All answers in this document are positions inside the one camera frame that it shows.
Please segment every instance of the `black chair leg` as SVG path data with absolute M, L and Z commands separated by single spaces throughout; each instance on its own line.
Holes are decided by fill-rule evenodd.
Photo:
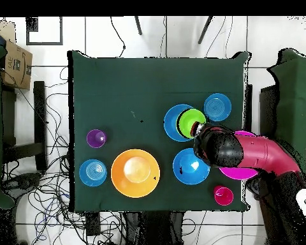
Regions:
M 198 40 L 198 44 L 201 44 L 202 40 L 204 39 L 204 35 L 207 31 L 208 26 L 211 23 L 211 20 L 213 19 L 213 16 L 208 16 L 207 22 L 204 25 L 203 31 L 201 32 L 200 39 Z
M 135 16 L 135 20 L 136 20 L 138 34 L 142 35 L 143 33 L 142 33 L 142 29 L 140 28 L 140 20 L 138 20 L 138 16 Z

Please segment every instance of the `blue bowl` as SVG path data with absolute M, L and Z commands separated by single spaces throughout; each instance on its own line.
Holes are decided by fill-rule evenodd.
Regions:
M 212 121 L 225 120 L 231 112 L 231 102 L 226 95 L 215 93 L 204 102 L 204 113 Z
M 107 171 L 105 165 L 98 160 L 87 160 L 79 169 L 79 176 L 85 185 L 96 187 L 106 179 Z
M 184 184 L 194 185 L 204 181 L 210 167 L 194 154 L 193 148 L 180 151 L 173 160 L 173 173 Z
M 182 137 L 177 131 L 177 127 L 176 127 L 178 116 L 181 114 L 182 111 L 186 109 L 193 109 L 193 107 L 190 105 L 186 105 L 186 104 L 175 105 L 174 107 L 169 109 L 169 111 L 167 111 L 164 117 L 164 121 L 163 121 L 164 130 L 166 131 L 166 134 L 174 141 L 186 142 L 186 141 L 192 140 L 192 138 Z

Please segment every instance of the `white floor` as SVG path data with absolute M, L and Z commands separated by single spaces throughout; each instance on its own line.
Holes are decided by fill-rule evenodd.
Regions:
M 63 45 L 26 46 L 25 18 L 6 18 L 16 25 L 17 44 L 33 53 L 32 82 L 44 80 L 50 86 L 64 82 L 59 78 L 61 70 L 68 64 L 67 51 L 79 50 L 91 57 L 115 57 L 122 51 L 122 43 L 110 22 L 110 17 L 63 17 Z M 113 23 L 120 37 L 126 44 L 123 57 L 159 57 L 160 45 L 165 28 L 164 17 L 139 17 L 143 35 L 138 34 L 134 17 L 113 17 Z M 206 22 L 204 17 L 168 17 L 168 57 L 205 57 L 208 48 L 219 32 L 224 17 L 214 17 L 201 45 L 197 44 L 201 30 Z M 306 17 L 233 17 L 227 16 L 220 34 L 208 51 L 208 57 L 232 57 L 238 51 L 252 53 L 248 67 L 248 81 L 253 85 L 252 131 L 259 134 L 259 92 L 262 87 L 274 84 L 274 80 L 266 68 L 277 62 L 278 51 L 282 48 L 295 48 L 306 55 Z M 59 41 L 59 19 L 57 17 L 40 17 L 38 33 L 30 33 L 30 41 Z M 165 37 L 161 56 L 165 57 Z M 67 78 L 64 69 L 62 78 Z M 34 113 L 24 97 L 17 92 L 16 129 L 17 144 L 34 141 Z M 46 89 L 47 96 L 52 93 L 67 93 L 67 85 L 58 85 Z M 33 92 L 24 91 L 27 99 L 33 102 Z M 62 115 L 59 134 L 69 142 L 68 102 L 67 96 L 55 95 L 49 98 L 48 104 Z M 48 115 L 48 127 L 53 131 L 54 122 Z M 53 139 L 48 135 L 48 151 L 51 151 Z M 57 150 L 49 160 L 58 157 Z M 20 160 L 16 174 L 35 171 L 34 158 Z M 56 172 L 58 167 L 51 168 Z M 40 203 L 30 197 L 32 204 L 43 210 Z M 198 245 L 264 245 L 265 229 L 258 202 L 247 191 L 246 202 L 251 209 L 245 213 L 208 212 L 200 230 Z M 34 219 L 39 213 L 29 203 L 25 195 L 18 206 L 17 233 L 19 239 L 29 243 L 36 237 Z M 204 212 L 186 212 L 185 219 L 190 218 L 196 224 L 202 223 Z M 44 232 L 49 235 L 45 241 L 35 245 L 52 245 L 52 238 L 57 236 L 60 226 L 50 226 Z M 185 245 L 195 245 L 200 226 L 190 220 L 184 220 L 183 236 Z M 61 242 L 55 245 L 85 245 L 73 229 L 65 229 L 61 234 Z

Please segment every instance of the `cardboard box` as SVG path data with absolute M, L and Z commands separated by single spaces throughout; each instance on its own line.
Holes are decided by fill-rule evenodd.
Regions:
M 29 90 L 33 55 L 8 40 L 6 50 L 7 54 L 4 60 L 4 70 L 6 72 L 1 72 L 3 84 L 14 88 Z
M 10 40 L 13 44 L 16 44 L 15 24 L 13 22 L 0 20 L 0 36 L 5 40 Z

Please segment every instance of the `magenta cup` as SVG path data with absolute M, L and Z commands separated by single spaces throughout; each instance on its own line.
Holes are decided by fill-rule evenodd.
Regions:
M 253 133 L 249 133 L 248 131 L 235 131 L 236 135 L 245 135 L 255 137 L 256 135 Z M 255 177 L 258 172 L 255 169 L 250 168 L 228 168 L 222 167 L 220 171 L 229 177 L 230 179 L 235 179 L 237 181 L 242 181 L 244 179 L 250 179 L 251 177 Z
M 88 134 L 87 134 L 87 143 L 97 149 L 99 147 L 101 147 L 102 145 L 105 144 L 106 141 L 106 135 L 103 131 L 100 130 L 91 130 Z
M 233 192 L 222 185 L 214 188 L 214 198 L 219 205 L 230 205 L 233 201 Z

